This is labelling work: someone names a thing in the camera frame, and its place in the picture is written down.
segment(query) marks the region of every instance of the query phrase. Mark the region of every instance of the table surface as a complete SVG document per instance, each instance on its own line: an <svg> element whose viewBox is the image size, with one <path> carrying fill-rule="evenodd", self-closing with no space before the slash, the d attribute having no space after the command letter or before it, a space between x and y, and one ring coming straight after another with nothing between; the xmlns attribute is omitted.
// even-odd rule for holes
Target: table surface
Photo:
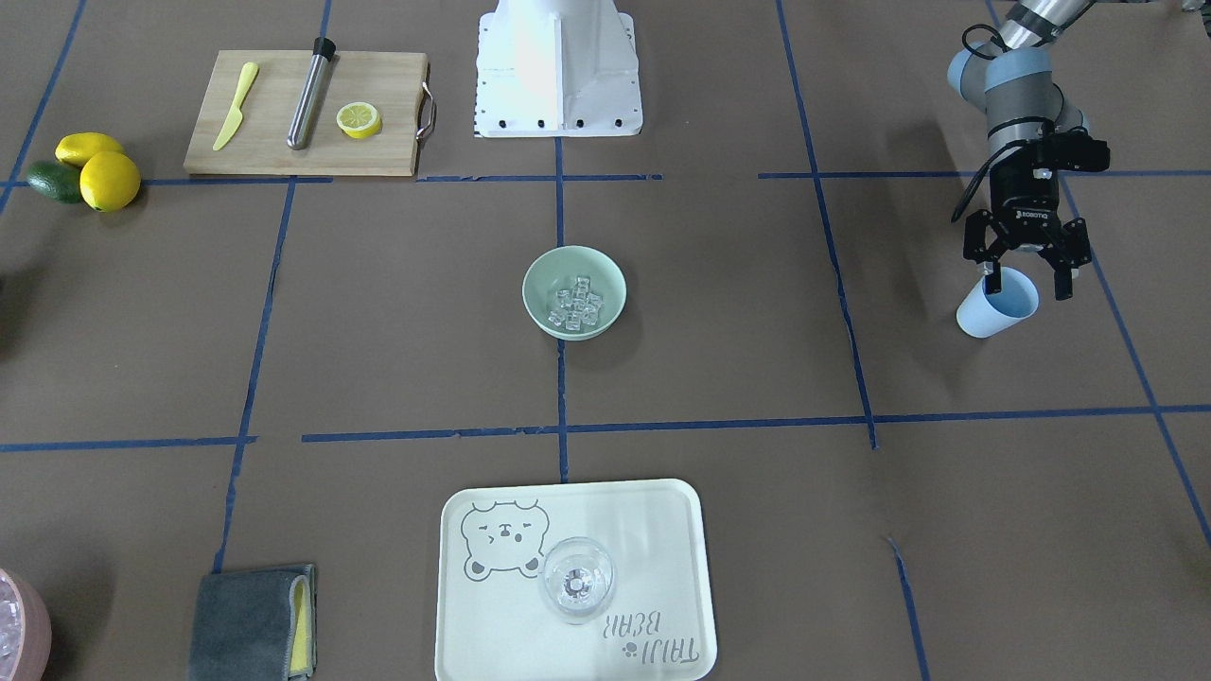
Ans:
<svg viewBox="0 0 1211 681"><path fill-rule="evenodd" d="M690 5L619 0L644 130L559 142L471 133L490 0L0 2L0 562L47 679L184 677L199 579L294 562L318 681L431 677L446 499L653 477L701 496L711 679L1211 666L1198 16L1100 4L1054 48L1114 154L1063 182L1097 262L981 342L947 218L985 124L945 74L1009 5ZM417 178L189 177L218 51L317 34L429 55ZM22 182L88 130L143 171L121 212ZM558 244L627 276L596 339L522 307Z"/></svg>

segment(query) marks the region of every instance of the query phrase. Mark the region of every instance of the yellow knife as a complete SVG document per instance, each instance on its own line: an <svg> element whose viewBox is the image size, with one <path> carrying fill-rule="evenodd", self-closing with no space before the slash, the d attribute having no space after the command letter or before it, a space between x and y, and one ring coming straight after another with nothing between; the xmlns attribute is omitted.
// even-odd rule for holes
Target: yellow knife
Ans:
<svg viewBox="0 0 1211 681"><path fill-rule="evenodd" d="M219 131L219 137L212 147L216 151L231 139L235 131L240 128L240 124L243 122L243 113L240 111L240 107L243 105L243 98L248 96L248 88L252 87L252 81L256 80L258 71L260 71L260 67L254 62L248 62L240 69L240 84L235 86L235 98L231 99L231 108L228 109L228 119L223 121L223 130Z"/></svg>

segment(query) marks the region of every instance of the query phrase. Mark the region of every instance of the black cap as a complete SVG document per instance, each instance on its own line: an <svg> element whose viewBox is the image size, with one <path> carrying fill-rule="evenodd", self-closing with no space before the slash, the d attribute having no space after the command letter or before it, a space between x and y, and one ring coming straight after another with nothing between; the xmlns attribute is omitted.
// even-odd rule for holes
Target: black cap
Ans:
<svg viewBox="0 0 1211 681"><path fill-rule="evenodd" d="M320 55L331 62L337 56L337 44L321 35L315 39L315 47L311 48L311 53Z"/></svg>

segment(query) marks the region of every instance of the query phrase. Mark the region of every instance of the gray towel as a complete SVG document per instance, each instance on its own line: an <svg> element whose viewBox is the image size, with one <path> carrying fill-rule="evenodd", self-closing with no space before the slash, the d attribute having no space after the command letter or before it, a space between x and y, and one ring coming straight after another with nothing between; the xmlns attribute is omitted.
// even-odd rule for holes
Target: gray towel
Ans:
<svg viewBox="0 0 1211 681"><path fill-rule="evenodd" d="M305 599L298 605L295 588ZM299 641L295 652L298 626L304 628L305 640ZM286 681L308 679L314 673L314 565L202 578L189 649L189 681Z"/></svg>

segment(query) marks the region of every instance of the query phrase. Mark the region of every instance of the green bowl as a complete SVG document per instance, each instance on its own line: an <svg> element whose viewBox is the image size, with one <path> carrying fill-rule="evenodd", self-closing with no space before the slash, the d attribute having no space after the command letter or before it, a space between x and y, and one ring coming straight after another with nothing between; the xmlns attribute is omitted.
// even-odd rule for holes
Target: green bowl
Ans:
<svg viewBox="0 0 1211 681"><path fill-rule="evenodd" d="M580 332L553 326L547 321L555 304L555 292L572 288L576 276L592 280L592 291L602 297L597 326L581 326ZM561 246L539 256L522 280L526 311L543 331L564 340L585 340L609 328L626 304L626 279L609 256L587 246Z"/></svg>

